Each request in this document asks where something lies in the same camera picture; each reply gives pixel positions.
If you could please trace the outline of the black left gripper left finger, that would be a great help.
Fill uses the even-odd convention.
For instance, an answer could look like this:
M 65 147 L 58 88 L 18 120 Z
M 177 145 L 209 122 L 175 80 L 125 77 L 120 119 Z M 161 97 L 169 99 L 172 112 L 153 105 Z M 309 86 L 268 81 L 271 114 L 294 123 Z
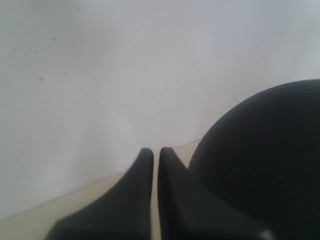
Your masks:
M 149 240 L 153 152 L 142 148 L 128 171 L 105 194 L 58 220 L 48 240 Z

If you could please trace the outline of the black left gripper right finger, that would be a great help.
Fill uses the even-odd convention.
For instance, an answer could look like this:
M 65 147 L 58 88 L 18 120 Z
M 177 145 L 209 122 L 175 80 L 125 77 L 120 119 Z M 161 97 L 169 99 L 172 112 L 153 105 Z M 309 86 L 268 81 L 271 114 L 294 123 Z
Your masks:
M 158 212 L 163 240 L 271 240 L 271 229 L 209 192 L 175 151 L 159 154 Z

